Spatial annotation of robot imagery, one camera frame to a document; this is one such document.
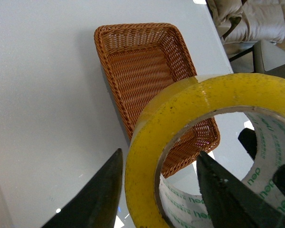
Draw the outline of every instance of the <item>clear tape roll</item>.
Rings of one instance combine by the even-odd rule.
[[[285,214],[285,197],[271,180],[285,163],[285,79],[232,74],[199,84],[183,79],[159,93],[142,112],[125,173],[127,205],[136,227],[213,227],[202,197],[174,188],[160,170],[168,151],[187,129],[230,112],[244,112],[257,135],[257,156],[242,182]]]

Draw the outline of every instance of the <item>table surface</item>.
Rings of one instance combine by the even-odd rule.
[[[199,75],[232,73],[207,7],[192,0],[0,1],[0,186],[15,228],[43,225],[117,148],[125,163],[93,34],[145,22],[177,26]]]

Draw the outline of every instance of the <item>woven texture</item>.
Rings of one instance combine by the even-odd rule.
[[[119,24],[99,27],[96,50],[127,134],[148,102],[161,90],[196,75],[179,30],[168,23]],[[162,167],[165,178],[210,152],[220,141],[214,118],[189,129],[169,151]]]

